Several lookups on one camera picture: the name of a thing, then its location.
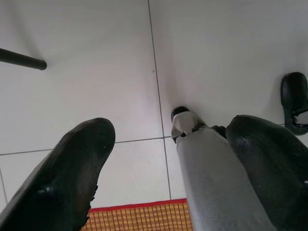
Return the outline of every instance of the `orange mat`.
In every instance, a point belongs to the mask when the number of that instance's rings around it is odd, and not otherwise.
[[[186,199],[94,208],[82,231],[192,231]]]

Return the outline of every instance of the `white floor tile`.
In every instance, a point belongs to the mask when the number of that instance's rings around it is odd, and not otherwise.
[[[92,207],[169,200],[163,140],[116,144],[104,165]]]
[[[47,154],[33,152],[0,156],[8,200]],[[103,167],[98,186],[92,207],[168,200],[163,140],[116,144]]]
[[[2,182],[0,182],[0,213],[6,206],[4,188],[2,186]]]
[[[296,136],[304,145],[308,147],[308,134],[302,136]]]
[[[117,141],[162,136],[147,0],[0,1],[0,153],[52,148],[78,123],[112,121]]]
[[[0,156],[0,168],[8,201],[48,153],[49,151],[43,151]]]
[[[186,105],[209,125],[283,123],[280,83],[308,73],[306,0],[150,0],[164,130]]]
[[[186,198],[184,181],[176,144],[171,138],[165,139],[169,172],[171,199]]]

